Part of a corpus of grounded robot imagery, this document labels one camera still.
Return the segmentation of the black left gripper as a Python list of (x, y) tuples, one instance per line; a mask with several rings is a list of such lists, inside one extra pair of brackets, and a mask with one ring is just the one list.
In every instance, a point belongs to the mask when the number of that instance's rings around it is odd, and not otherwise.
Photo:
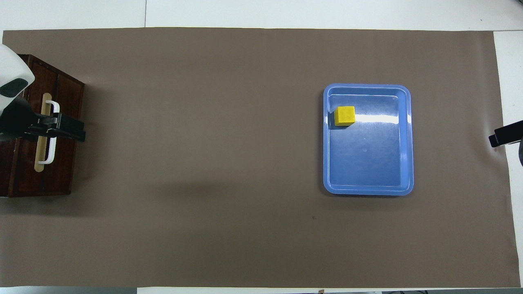
[[(30, 128), (40, 123), (49, 129)], [(47, 138), (67, 138), (78, 142), (85, 142), (86, 132), (84, 123), (62, 113), (51, 115), (38, 114), (33, 111), (30, 103), (22, 98), (16, 97), (1, 113), (0, 117), (0, 141), (11, 141), (24, 139), (32, 142), (38, 140), (38, 136)]]

